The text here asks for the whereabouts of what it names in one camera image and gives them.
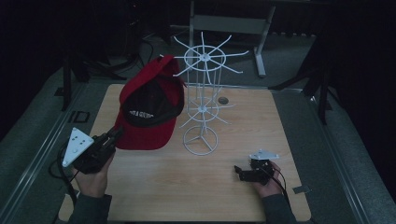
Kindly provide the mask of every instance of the wooden tabletop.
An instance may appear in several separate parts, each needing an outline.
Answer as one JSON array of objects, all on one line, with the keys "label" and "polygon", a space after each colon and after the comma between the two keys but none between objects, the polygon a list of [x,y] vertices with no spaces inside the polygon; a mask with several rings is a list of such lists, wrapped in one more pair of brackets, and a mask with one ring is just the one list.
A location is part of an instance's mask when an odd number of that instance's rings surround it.
[{"label": "wooden tabletop", "polygon": [[[123,85],[109,86],[91,135],[100,135],[113,125],[119,112]],[[216,150],[205,156],[190,153],[182,136],[191,121],[183,111],[177,117],[168,144],[151,151],[118,149],[110,165],[106,193],[113,196],[109,220],[118,221],[264,221],[262,204],[250,183],[239,181],[233,166],[248,170],[248,155],[260,148],[276,153],[274,160],[286,178],[291,208],[297,220],[311,213],[300,187],[293,157],[272,93],[268,90],[223,88],[219,96],[229,99],[220,119],[207,123],[218,135]],[[67,220],[73,211],[66,197],[59,213]]]}]

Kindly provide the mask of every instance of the red baseball cap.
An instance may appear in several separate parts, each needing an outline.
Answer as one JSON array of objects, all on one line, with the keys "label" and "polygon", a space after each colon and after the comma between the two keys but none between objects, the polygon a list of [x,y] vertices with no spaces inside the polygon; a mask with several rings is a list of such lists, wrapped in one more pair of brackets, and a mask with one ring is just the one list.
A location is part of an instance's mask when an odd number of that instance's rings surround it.
[{"label": "red baseball cap", "polygon": [[120,93],[120,112],[115,128],[123,135],[116,147],[152,150],[166,145],[177,116],[184,107],[184,82],[172,55],[159,57],[133,77]]}]

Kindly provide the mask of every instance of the hand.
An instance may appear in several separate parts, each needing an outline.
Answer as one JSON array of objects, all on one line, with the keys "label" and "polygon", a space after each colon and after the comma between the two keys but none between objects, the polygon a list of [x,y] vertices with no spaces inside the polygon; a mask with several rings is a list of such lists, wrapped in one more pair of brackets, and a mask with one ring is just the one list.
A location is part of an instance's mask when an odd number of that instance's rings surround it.
[{"label": "hand", "polygon": [[[277,179],[279,177],[280,168],[272,161],[271,164],[275,169],[274,178]],[[253,187],[262,198],[282,193],[282,188],[272,178],[270,178],[265,186],[261,183],[253,183]]]},{"label": "hand", "polygon": [[78,172],[76,181],[82,194],[93,198],[103,198],[107,188],[107,171],[113,158],[114,154],[108,159],[102,170],[96,174],[84,175],[73,167],[73,175]]}]

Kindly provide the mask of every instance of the white wire rack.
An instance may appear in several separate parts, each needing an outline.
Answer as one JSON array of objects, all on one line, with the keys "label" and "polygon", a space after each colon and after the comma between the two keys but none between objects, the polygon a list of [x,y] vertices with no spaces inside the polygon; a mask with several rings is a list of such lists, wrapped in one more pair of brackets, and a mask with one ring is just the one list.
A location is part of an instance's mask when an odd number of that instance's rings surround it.
[{"label": "white wire rack", "polygon": [[[221,91],[222,68],[236,74],[243,73],[225,64],[227,57],[242,56],[247,54],[248,51],[225,54],[220,47],[231,39],[231,35],[216,47],[205,44],[203,33],[201,33],[201,39],[202,45],[189,47],[175,37],[177,43],[187,48],[183,56],[176,56],[175,58],[183,59],[187,66],[174,76],[178,77],[187,73],[187,113],[190,118],[180,128],[193,120],[198,122],[198,125],[190,127],[184,133],[183,144],[192,154],[204,156],[213,152],[219,144],[218,135],[212,128],[208,127],[207,123],[213,119],[219,119],[226,124],[230,124],[219,117],[219,111],[222,108],[233,106],[219,105],[217,101]],[[191,76],[195,78],[195,85],[191,84]]]}]

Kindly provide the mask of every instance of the black sleeve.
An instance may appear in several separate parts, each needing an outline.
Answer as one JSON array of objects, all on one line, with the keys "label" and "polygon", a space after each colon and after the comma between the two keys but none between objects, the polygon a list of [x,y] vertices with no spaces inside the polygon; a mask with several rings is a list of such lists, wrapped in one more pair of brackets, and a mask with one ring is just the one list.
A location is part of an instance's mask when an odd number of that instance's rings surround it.
[{"label": "black sleeve", "polygon": [[93,198],[80,194],[72,216],[67,223],[71,224],[102,224],[107,223],[108,211],[110,209],[111,196]]},{"label": "black sleeve", "polygon": [[264,205],[264,213],[266,217],[266,224],[291,224],[297,223],[294,214],[285,197],[282,194],[275,194],[262,198]]}]

